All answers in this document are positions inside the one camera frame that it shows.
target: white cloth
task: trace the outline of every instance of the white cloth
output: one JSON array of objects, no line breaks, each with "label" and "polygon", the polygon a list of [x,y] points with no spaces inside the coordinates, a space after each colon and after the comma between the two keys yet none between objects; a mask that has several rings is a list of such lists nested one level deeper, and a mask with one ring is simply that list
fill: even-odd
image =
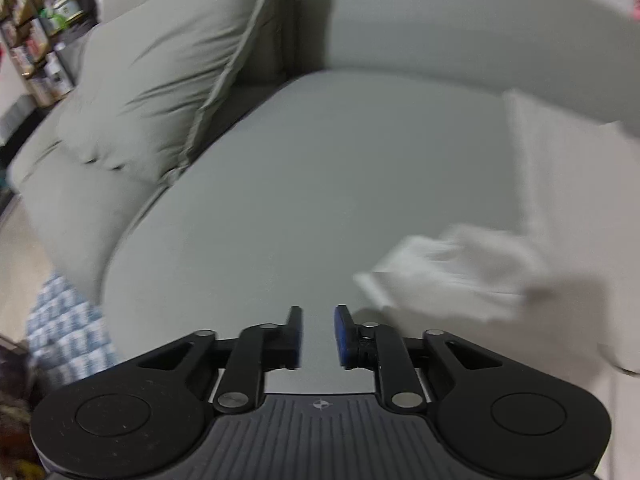
[{"label": "white cloth", "polygon": [[405,238],[373,272],[356,275],[355,280],[378,307],[424,310],[433,285],[517,306],[546,276],[545,262],[525,237],[459,224],[437,240]]},{"label": "white cloth", "polygon": [[[638,138],[622,124],[600,124],[517,91],[508,92],[506,104],[523,170],[527,232],[554,268],[601,282],[574,301],[566,338],[583,346],[599,341],[607,361],[640,370]],[[637,478],[640,380],[607,366],[574,382],[595,394],[613,421],[597,475]]]}]

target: white towel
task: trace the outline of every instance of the white towel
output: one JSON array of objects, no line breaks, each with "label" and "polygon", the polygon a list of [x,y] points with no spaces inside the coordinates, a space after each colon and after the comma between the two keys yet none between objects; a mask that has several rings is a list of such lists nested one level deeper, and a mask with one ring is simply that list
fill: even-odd
[{"label": "white towel", "polygon": [[404,336],[441,329],[575,384],[588,386],[607,340],[604,288],[560,274],[528,238],[457,225],[439,239],[405,238],[354,276]]},{"label": "white towel", "polygon": [[510,317],[504,307],[524,304],[527,292],[543,286],[547,275],[544,259],[527,238],[459,224],[439,239],[405,238],[355,281],[380,308],[433,311],[439,308],[433,304],[434,288],[449,287],[477,294],[488,301],[489,310]]}]

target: metal pivot screw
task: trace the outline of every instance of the metal pivot screw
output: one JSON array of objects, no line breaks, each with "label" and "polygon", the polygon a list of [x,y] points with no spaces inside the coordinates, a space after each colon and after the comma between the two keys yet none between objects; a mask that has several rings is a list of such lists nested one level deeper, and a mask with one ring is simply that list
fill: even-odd
[{"label": "metal pivot screw", "polygon": [[398,408],[416,408],[422,404],[422,397],[413,392],[400,392],[391,397],[391,402]]},{"label": "metal pivot screw", "polygon": [[249,402],[249,397],[241,392],[227,392],[218,397],[218,404],[224,408],[241,408]]},{"label": "metal pivot screw", "polygon": [[363,323],[360,326],[360,336],[362,336],[364,339],[373,339],[373,335],[375,334],[375,330],[373,329],[377,326],[378,324],[373,321],[367,321],[366,323]]}]

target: sofa seat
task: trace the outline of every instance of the sofa seat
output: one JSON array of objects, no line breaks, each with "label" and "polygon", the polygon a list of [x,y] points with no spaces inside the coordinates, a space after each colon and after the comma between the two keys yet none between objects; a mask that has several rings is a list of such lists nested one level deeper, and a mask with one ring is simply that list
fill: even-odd
[{"label": "sofa seat", "polygon": [[111,338],[130,358],[199,328],[236,337],[300,305],[303,368],[271,372],[267,388],[373,388],[370,372],[340,370],[335,349],[334,306],[367,307],[354,273],[404,236],[454,222],[517,231],[514,181],[497,94],[391,73],[303,76],[205,152],[121,242],[104,287]]}]

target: gray sofa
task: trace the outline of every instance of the gray sofa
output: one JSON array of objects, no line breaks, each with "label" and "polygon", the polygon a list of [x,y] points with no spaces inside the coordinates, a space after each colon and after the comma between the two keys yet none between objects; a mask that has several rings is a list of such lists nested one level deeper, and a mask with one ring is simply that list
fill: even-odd
[{"label": "gray sofa", "polygon": [[199,328],[236,336],[298,304],[303,370],[272,372],[268,387],[361,391],[371,375],[340,371],[332,335],[336,304],[376,315],[352,275],[407,234],[520,229],[503,92],[640,131],[640,30],[591,0],[274,8],[281,68],[236,79],[172,186],[75,160],[49,134],[65,104],[11,178],[56,268],[102,305],[123,358]]}]

